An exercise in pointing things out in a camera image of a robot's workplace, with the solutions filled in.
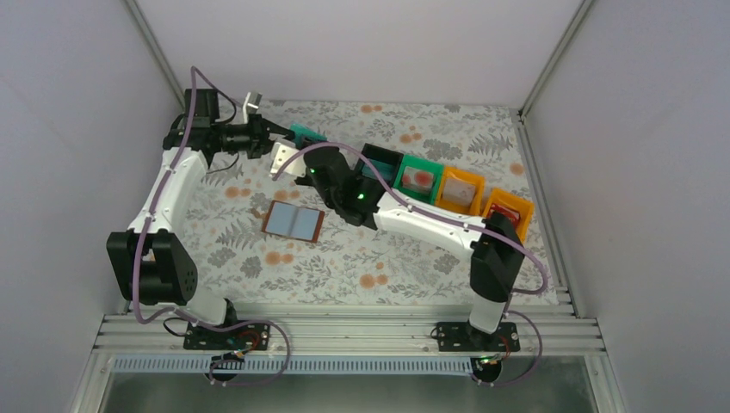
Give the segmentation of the brown leather card holder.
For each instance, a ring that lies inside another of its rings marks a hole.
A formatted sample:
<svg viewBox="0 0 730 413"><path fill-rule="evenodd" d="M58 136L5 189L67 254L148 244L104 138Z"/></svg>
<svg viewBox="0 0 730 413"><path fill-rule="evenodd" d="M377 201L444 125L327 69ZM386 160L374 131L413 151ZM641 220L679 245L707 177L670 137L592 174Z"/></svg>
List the brown leather card holder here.
<svg viewBox="0 0 730 413"><path fill-rule="evenodd" d="M263 219L261 232L308 243L317 243L324 217L324 211L273 200Z"/></svg>

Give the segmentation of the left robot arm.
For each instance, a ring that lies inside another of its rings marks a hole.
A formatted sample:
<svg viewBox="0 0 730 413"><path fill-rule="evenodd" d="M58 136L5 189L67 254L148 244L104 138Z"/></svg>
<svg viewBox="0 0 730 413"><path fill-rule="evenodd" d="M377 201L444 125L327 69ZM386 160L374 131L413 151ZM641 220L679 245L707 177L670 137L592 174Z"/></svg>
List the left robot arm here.
<svg viewBox="0 0 730 413"><path fill-rule="evenodd" d="M234 105L239 123L221 120L221 95L216 89L186 89L186 111L163 140L151 192L127 229L108 236L106 249L121 295L140 324L171 314L206 328L217 348L229 348L240 329L232 302L199 285L198 268L180 239L189 203L216 154L257 159L272 151L272 135L292 140L294 132L259 114L257 92Z"/></svg>

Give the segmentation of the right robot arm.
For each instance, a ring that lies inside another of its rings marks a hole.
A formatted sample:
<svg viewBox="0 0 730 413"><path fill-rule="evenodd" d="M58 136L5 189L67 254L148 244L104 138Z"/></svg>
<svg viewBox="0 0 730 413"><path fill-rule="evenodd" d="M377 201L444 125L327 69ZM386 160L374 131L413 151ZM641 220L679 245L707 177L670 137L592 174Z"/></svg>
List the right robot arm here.
<svg viewBox="0 0 730 413"><path fill-rule="evenodd" d="M435 205L439 184L425 193L402 186L403 171L414 167L440 178L442 166L415 162L406 155L366 144L355 166L345 160L345 144L310 143L296 149L276 145L271 174L295 176L316 189L325 205L353 226L390 231L440 247L458 262L468 262L473 303L466 337L475 349L487 350L499 339L502 322L526 250L510 218L500 212L474 214L477 200L457 211Z"/></svg>

